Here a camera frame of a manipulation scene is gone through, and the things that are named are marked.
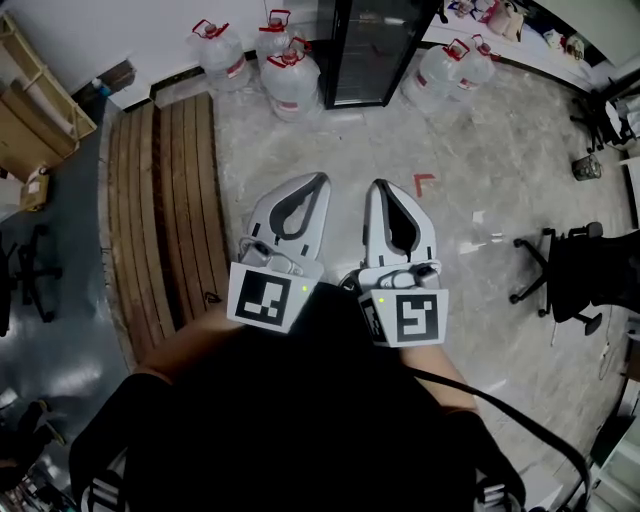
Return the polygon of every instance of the large plastic water bottle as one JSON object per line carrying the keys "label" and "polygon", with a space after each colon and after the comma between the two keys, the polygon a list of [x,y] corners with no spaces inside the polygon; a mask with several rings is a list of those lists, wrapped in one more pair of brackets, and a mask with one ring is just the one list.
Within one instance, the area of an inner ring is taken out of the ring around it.
{"label": "large plastic water bottle", "polygon": [[251,78],[240,37],[225,23],[217,27],[202,20],[192,31],[190,44],[211,85],[219,91],[235,91]]}
{"label": "large plastic water bottle", "polygon": [[451,89],[451,96],[464,103],[471,103],[478,88],[491,80],[496,72],[491,60],[491,47],[487,43],[483,41],[478,46],[470,42],[469,46],[471,51],[458,71],[458,84]]}
{"label": "large plastic water bottle", "polygon": [[[274,13],[285,16],[274,16]],[[269,23],[266,27],[260,27],[260,35],[256,39],[256,56],[258,65],[262,68],[270,55],[280,56],[289,48],[292,36],[287,31],[291,11],[284,9],[272,9],[269,13]]]}
{"label": "large plastic water bottle", "polygon": [[294,37],[304,50],[289,47],[280,57],[269,56],[260,70],[260,78],[269,93],[276,115],[284,121],[300,121],[318,113],[318,76],[320,69],[307,55],[309,43]]}
{"label": "large plastic water bottle", "polygon": [[442,109],[447,95],[459,81],[458,70],[468,52],[469,47],[459,39],[449,46],[434,46],[424,55],[418,69],[404,79],[402,92],[424,114]]}

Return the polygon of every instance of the black shirt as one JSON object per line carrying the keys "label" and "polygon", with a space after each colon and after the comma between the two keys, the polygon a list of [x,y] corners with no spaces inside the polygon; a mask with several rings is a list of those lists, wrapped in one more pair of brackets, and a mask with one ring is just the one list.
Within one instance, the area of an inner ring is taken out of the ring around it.
{"label": "black shirt", "polygon": [[305,308],[289,336],[245,329],[174,386],[126,379],[72,447],[76,499],[126,446],[134,512],[471,511],[476,469],[523,500],[482,420],[443,411],[394,350],[371,346],[350,299],[331,298]]}

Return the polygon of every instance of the black strap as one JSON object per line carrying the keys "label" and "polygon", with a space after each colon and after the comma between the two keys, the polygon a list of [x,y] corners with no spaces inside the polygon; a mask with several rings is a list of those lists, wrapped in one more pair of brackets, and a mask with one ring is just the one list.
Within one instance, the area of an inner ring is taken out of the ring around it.
{"label": "black strap", "polygon": [[[441,377],[440,375],[436,375],[434,373],[424,372],[422,370],[411,368],[409,366],[407,366],[407,369],[413,374],[414,377],[417,377],[418,379],[435,382],[436,384],[442,384],[443,386],[449,386],[451,388],[464,391],[465,393],[479,396],[483,400],[486,400],[491,405],[500,409],[503,413],[520,423],[520,425],[526,428],[542,442],[547,443],[549,446],[555,448],[564,456],[566,456],[571,464],[573,464],[574,467],[578,470],[578,474],[580,475],[580,478],[582,478],[582,482],[584,483],[585,487],[585,493],[580,496],[578,503],[576,504],[575,512],[585,512],[587,510],[587,503],[591,498],[591,473],[589,471],[589,467],[587,466],[587,462],[584,460],[584,457],[582,457],[582,455],[580,455],[580,452],[578,452],[578,450],[576,450],[573,446],[567,443],[564,439],[559,438],[557,435],[555,435],[553,432],[546,429],[539,423],[533,421],[528,416],[525,416],[517,409],[514,409],[509,404],[485,393],[484,391],[472,388],[471,386],[462,384],[461,382],[447,379],[446,377]],[[563,510],[566,507],[566,501],[565,503],[560,505],[558,510]]]}

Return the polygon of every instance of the floor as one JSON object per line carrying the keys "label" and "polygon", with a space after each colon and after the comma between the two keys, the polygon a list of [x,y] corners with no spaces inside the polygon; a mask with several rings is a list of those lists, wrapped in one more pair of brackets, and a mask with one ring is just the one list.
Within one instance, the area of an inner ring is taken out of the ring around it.
{"label": "floor", "polygon": [[[573,92],[546,78],[497,64],[471,109],[425,120],[396,93],[386,108],[324,112],[313,121],[279,121],[254,78],[243,90],[214,94],[218,172],[230,254],[257,199],[285,180],[322,171],[332,182],[320,260],[337,283],[358,268],[365,194],[386,178],[424,208],[438,237],[443,286],[450,291],[445,349],[470,384],[517,406],[587,453],[618,396],[626,312],[599,308],[603,326],[585,338],[570,321],[540,319],[542,301],[516,306],[509,294],[538,271],[512,241],[536,244],[540,230],[598,220],[606,236],[631,228],[619,153],[598,153],[602,179],[576,182],[570,163],[586,156],[586,134],[569,120]],[[164,106],[207,89],[195,77],[159,92]],[[432,174],[417,198],[415,174]],[[606,343],[611,349],[602,360]],[[510,419],[480,404],[499,445],[518,470],[540,464],[568,485],[570,464]]]}
{"label": "floor", "polygon": [[[27,404],[45,398],[47,416],[67,441],[50,444],[38,463],[54,485],[68,490],[69,446],[128,374],[107,302],[98,239],[98,167],[102,124],[51,176],[50,202],[37,213],[18,213],[0,225],[3,246],[26,243],[33,226],[50,234],[39,243],[38,263],[60,266],[63,276],[39,282],[52,323],[41,322],[34,306],[13,293],[10,331],[0,338],[0,392],[12,389],[17,400],[3,411],[17,421]],[[18,270],[11,258],[11,271]]]}

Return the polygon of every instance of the wooden pallet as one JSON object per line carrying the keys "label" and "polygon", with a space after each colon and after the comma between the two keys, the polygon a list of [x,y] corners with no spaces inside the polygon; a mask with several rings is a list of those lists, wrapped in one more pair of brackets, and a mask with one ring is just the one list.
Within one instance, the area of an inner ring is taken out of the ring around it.
{"label": "wooden pallet", "polygon": [[171,268],[185,321],[226,299],[229,267],[207,93],[162,111],[162,194]]}
{"label": "wooden pallet", "polygon": [[140,361],[226,299],[228,263],[208,94],[123,115],[111,135],[109,220],[116,282]]}

